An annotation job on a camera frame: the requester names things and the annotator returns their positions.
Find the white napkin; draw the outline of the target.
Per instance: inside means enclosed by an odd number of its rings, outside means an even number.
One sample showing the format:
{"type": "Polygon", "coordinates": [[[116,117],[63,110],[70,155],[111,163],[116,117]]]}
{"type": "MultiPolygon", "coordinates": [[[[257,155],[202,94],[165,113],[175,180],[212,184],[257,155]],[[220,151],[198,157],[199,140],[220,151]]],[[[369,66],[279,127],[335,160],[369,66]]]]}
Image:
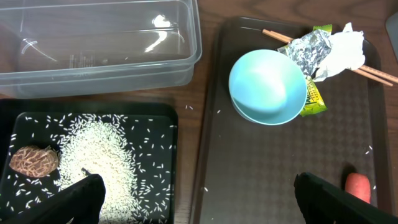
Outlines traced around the white napkin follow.
{"type": "Polygon", "coordinates": [[[365,63],[363,31],[354,31],[351,22],[347,23],[341,32],[331,35],[328,40],[331,51],[320,63],[314,82],[322,82],[345,69],[356,70],[365,63]]]}

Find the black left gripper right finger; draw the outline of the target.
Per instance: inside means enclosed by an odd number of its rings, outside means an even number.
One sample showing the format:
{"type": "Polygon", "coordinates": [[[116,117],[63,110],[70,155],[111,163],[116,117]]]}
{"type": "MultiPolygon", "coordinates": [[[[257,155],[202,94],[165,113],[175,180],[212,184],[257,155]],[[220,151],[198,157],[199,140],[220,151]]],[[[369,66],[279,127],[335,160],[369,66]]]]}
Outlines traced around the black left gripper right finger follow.
{"type": "Polygon", "coordinates": [[[309,172],[296,176],[294,192],[306,224],[397,224],[397,217],[309,172]]]}

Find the green snack wrapper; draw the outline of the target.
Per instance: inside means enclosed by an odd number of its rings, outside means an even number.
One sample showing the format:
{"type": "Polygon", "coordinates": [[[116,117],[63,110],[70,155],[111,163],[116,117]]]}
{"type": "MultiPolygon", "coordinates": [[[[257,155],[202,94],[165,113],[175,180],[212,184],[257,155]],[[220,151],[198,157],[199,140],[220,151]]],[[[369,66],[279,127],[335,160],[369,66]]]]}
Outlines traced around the green snack wrapper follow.
{"type": "Polygon", "coordinates": [[[277,49],[292,59],[304,74],[307,85],[307,98],[300,112],[301,116],[318,114],[327,110],[323,98],[316,87],[312,75],[316,72],[321,62],[331,52],[331,36],[333,26],[315,26],[313,31],[299,39],[294,39],[289,44],[277,49]]]}

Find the brown serving tray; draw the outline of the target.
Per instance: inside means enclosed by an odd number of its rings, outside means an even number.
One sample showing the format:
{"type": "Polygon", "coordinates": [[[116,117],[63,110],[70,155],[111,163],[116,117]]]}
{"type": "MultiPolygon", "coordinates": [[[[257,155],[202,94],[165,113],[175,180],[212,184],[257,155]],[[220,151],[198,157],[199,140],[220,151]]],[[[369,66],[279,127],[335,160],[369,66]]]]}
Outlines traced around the brown serving tray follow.
{"type": "Polygon", "coordinates": [[[213,73],[193,194],[192,223],[303,223],[294,195],[297,174],[311,172],[342,187],[352,171],[371,183],[371,203],[394,213],[394,188],[384,90],[349,70],[317,84],[327,110],[280,126],[244,119],[228,91],[230,70],[242,55],[276,49],[262,33],[301,37],[310,26],[228,19],[213,48],[213,73]]]}

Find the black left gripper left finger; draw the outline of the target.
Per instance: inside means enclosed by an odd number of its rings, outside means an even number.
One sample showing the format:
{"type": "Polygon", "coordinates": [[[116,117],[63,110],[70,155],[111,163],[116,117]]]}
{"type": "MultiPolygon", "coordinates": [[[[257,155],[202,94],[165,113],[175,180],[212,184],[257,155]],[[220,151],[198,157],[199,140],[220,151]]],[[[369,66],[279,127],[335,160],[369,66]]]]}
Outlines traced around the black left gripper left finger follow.
{"type": "Polygon", "coordinates": [[[105,194],[102,177],[91,174],[3,224],[98,224],[105,194]]]}

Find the light blue small bowl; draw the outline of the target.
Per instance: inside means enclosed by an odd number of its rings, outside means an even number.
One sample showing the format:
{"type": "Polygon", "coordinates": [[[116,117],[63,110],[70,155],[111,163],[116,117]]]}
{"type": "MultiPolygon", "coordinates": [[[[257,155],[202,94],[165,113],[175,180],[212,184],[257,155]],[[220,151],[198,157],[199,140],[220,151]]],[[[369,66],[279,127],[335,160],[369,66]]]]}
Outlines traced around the light blue small bowl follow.
{"type": "Polygon", "coordinates": [[[277,126],[295,119],[307,98],[305,75],[288,56],[259,49],[233,64],[228,90],[235,110],[246,120],[277,126]]]}

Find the brown noodle lump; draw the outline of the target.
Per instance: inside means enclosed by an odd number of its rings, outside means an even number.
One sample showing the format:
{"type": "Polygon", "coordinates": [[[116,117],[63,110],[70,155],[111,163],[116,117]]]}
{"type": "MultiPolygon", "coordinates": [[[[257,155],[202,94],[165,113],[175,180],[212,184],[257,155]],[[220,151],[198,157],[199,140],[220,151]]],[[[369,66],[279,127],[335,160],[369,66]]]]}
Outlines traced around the brown noodle lump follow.
{"type": "Polygon", "coordinates": [[[49,175],[60,164],[60,157],[51,146],[24,146],[11,157],[9,167],[25,176],[41,178],[49,175]]]}

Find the orange carrot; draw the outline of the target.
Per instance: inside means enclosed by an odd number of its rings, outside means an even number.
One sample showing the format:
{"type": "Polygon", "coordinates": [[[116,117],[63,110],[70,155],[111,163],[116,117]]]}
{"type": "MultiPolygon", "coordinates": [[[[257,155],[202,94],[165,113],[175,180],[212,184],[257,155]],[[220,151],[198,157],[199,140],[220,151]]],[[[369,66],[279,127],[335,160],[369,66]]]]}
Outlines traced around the orange carrot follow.
{"type": "Polygon", "coordinates": [[[366,203],[371,202],[371,184],[365,175],[350,173],[346,178],[345,191],[366,203]]]}

